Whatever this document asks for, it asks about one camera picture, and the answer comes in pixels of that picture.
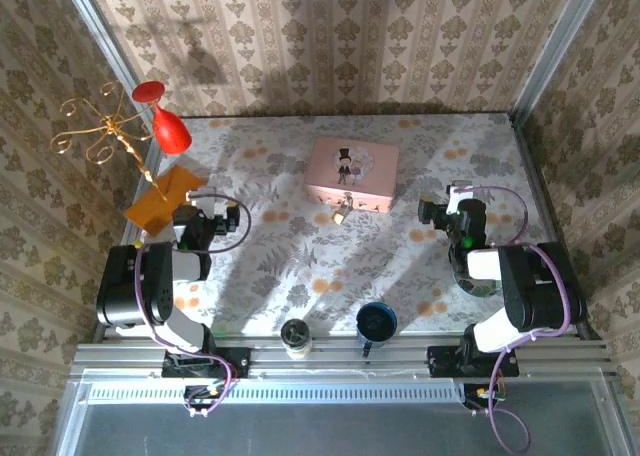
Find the brass padlock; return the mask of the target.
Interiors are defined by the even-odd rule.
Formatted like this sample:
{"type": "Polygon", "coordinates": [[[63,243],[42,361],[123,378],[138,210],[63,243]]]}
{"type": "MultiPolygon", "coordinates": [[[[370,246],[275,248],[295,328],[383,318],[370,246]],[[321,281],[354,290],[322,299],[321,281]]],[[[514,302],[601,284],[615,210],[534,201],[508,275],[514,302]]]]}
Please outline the brass padlock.
{"type": "Polygon", "coordinates": [[[346,197],[332,215],[332,221],[341,225],[353,209],[353,200],[346,197]]]}

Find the pink tin box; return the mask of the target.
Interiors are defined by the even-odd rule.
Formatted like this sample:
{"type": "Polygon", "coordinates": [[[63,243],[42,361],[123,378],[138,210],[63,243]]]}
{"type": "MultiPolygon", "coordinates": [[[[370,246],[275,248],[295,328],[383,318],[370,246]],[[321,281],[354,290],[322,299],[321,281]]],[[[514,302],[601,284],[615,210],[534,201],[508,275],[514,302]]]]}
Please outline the pink tin box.
{"type": "Polygon", "coordinates": [[[387,213],[395,197],[400,149],[394,145],[320,136],[304,183],[309,199],[338,206],[346,197],[355,210],[387,213]]]}

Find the glass jar with dark lid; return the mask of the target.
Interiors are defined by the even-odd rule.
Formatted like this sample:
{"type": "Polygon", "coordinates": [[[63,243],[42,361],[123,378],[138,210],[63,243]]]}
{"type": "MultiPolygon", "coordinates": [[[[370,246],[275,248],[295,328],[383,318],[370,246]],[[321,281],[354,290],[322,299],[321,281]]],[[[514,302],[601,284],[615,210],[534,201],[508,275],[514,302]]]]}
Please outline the glass jar with dark lid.
{"type": "Polygon", "coordinates": [[[312,351],[313,339],[307,323],[289,319],[281,327],[280,337],[287,355],[294,360],[306,359],[312,351]]]}

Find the orange block base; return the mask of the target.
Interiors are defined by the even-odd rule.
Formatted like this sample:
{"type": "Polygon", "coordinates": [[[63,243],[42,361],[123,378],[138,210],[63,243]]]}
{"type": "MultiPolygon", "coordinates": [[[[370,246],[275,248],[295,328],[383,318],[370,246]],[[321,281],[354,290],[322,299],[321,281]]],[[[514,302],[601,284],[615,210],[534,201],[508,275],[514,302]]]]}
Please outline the orange block base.
{"type": "Polygon", "coordinates": [[[162,175],[124,216],[148,234],[156,236],[172,222],[173,212],[186,202],[186,193],[204,186],[206,181],[182,166],[174,166],[162,175]]]}

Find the blue green patterned bowl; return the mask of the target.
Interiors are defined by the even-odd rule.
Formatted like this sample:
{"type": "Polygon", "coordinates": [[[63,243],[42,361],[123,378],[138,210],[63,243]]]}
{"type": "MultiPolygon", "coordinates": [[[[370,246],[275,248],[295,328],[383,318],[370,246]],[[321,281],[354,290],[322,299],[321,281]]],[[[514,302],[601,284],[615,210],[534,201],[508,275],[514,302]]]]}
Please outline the blue green patterned bowl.
{"type": "Polygon", "coordinates": [[[464,269],[452,267],[454,282],[466,294],[475,297],[490,297],[501,291],[501,272],[497,266],[474,266],[464,269]]]}

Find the red wine glass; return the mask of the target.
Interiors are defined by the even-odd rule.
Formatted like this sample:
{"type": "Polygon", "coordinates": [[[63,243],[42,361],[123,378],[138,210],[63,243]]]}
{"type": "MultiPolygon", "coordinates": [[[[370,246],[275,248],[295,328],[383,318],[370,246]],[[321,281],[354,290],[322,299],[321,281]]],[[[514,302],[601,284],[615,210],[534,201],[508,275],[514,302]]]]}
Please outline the red wine glass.
{"type": "Polygon", "coordinates": [[[139,84],[132,92],[133,99],[153,110],[153,134],[161,150],[167,155],[184,153],[192,144],[192,137],[182,119],[160,107],[165,93],[162,82],[153,80],[139,84]]]}

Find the floral tablecloth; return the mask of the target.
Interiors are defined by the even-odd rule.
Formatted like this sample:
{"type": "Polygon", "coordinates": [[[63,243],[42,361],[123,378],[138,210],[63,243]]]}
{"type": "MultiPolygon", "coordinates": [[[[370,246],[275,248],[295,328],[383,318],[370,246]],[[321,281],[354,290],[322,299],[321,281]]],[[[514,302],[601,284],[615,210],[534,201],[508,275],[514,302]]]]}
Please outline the floral tablecloth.
{"type": "Polygon", "coordinates": [[[454,282],[446,236],[419,222],[418,202],[446,200],[455,180],[479,187],[486,233],[504,243],[550,239],[541,224],[507,115],[194,118],[193,142],[161,169],[182,166],[248,209],[239,230],[216,238],[201,288],[177,306],[217,336],[273,335],[300,318],[316,334],[347,334],[357,311],[380,301],[403,335],[459,332],[494,314],[500,295],[475,297],[454,282]],[[334,206],[309,199],[304,179],[320,136],[400,149],[388,213],[355,210],[337,225],[334,206]]]}

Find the blue mug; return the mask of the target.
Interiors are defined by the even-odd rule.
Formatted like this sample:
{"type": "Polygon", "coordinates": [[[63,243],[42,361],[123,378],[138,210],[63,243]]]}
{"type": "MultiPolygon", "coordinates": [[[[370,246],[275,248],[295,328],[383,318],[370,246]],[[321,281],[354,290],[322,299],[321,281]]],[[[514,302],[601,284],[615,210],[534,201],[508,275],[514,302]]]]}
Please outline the blue mug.
{"type": "Polygon", "coordinates": [[[384,346],[395,335],[396,314],[381,302],[365,304],[356,315],[356,330],[363,345],[362,356],[368,358],[372,349],[384,346]]]}

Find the black connector board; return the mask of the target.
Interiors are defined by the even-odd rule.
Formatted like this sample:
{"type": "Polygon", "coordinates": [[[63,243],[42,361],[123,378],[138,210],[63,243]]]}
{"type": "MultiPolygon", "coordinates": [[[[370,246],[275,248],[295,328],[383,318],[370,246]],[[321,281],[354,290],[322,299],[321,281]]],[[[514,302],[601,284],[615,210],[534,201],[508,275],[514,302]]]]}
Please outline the black connector board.
{"type": "Polygon", "coordinates": [[[207,411],[220,398],[224,390],[222,383],[206,386],[186,386],[184,390],[184,406],[190,411],[207,411]]]}
{"type": "MultiPolygon", "coordinates": [[[[494,388],[493,404],[497,405],[506,399],[506,386],[502,383],[494,388]]],[[[472,411],[484,411],[489,406],[489,384],[464,384],[463,401],[465,408],[472,411]]]]}

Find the grey metal panel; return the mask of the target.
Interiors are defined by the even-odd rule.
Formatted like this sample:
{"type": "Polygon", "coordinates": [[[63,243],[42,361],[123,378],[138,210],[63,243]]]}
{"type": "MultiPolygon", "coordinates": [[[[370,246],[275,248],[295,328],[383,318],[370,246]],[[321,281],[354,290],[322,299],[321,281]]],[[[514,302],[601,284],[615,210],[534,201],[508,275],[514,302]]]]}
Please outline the grey metal panel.
{"type": "Polygon", "coordinates": [[[458,403],[228,404],[206,416],[181,404],[86,401],[68,386],[46,456],[640,456],[613,388],[593,382],[511,382],[494,416],[458,403]]]}

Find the aluminium frame rail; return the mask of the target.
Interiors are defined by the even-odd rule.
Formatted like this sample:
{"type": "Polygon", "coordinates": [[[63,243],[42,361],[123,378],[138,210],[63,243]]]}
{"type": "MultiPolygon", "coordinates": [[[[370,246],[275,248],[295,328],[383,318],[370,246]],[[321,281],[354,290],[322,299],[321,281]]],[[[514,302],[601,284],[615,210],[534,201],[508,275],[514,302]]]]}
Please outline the aluminium frame rail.
{"type": "MultiPolygon", "coordinates": [[[[301,360],[290,358],[274,338],[228,339],[224,347],[249,347],[249,377],[307,377],[332,374],[351,378],[399,377],[421,378],[429,375],[429,364],[436,360],[429,354],[433,346],[458,344],[454,338],[399,337],[374,349],[365,358],[361,345],[351,338],[319,338],[311,353],[301,360]]],[[[153,376],[160,370],[165,350],[151,342],[136,340],[83,344],[75,356],[73,372],[93,368],[113,373],[130,370],[135,375],[153,376]]],[[[616,365],[600,341],[576,337],[542,339],[525,344],[505,357],[503,372],[514,366],[525,379],[578,380],[614,375],[616,365]]]]}

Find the aluminium frame post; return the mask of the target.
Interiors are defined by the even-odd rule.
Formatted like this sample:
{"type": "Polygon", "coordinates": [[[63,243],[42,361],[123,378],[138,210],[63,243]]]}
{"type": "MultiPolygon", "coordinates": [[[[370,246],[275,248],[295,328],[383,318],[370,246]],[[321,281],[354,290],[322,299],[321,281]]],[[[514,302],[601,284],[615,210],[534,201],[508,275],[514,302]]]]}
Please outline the aluminium frame post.
{"type": "Polygon", "coordinates": [[[116,79],[120,81],[129,96],[129,100],[137,111],[143,109],[141,103],[135,102],[131,93],[140,83],[139,78],[127,59],[124,49],[116,38],[115,31],[109,25],[97,0],[71,0],[79,15],[87,26],[90,35],[102,51],[116,79]]]}
{"type": "Polygon", "coordinates": [[[521,128],[549,85],[596,0],[568,0],[510,113],[521,128]]]}

